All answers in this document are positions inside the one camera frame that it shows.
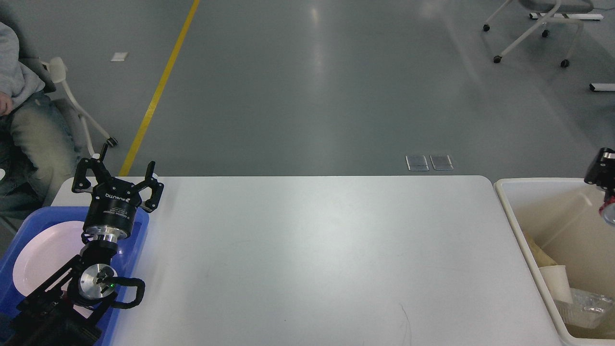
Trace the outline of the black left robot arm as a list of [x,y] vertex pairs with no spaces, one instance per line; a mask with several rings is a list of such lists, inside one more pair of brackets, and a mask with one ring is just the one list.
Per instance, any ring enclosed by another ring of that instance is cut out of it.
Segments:
[[164,185],[154,161],[141,182],[113,177],[103,162],[107,149],[103,145],[99,156],[81,159],[75,169],[71,191],[91,195],[83,249],[17,305],[7,346],[92,346],[102,336],[98,322],[108,309],[141,304],[145,282],[119,276],[111,261],[119,241],[131,236],[137,210],[158,208]]

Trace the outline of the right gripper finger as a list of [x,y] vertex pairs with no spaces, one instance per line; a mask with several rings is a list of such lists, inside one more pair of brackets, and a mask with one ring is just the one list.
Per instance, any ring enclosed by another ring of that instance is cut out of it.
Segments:
[[584,182],[605,191],[615,188],[615,151],[611,148],[599,149],[586,171]]

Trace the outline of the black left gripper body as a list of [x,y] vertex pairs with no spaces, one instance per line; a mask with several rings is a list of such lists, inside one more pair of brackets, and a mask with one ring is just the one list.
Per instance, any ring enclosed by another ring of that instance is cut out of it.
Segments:
[[131,236],[137,208],[142,202],[134,187],[136,184],[120,179],[94,186],[83,226],[83,243],[99,240],[117,243]]

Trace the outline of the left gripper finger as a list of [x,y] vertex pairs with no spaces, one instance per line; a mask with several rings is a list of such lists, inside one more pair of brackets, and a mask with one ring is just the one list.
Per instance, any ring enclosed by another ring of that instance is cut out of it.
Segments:
[[104,144],[99,153],[95,153],[90,158],[83,158],[77,164],[75,175],[71,186],[73,193],[90,193],[94,192],[92,182],[88,180],[88,173],[93,176],[98,184],[110,183],[112,175],[104,164],[106,151],[109,149],[109,144]]
[[[155,166],[156,162],[150,161],[144,179],[134,186],[134,197],[140,202],[139,208],[148,214],[151,214],[160,206],[160,200],[164,189],[164,184],[159,182],[158,178],[155,176]],[[150,190],[150,195],[147,199],[143,199],[140,196],[143,190]]]

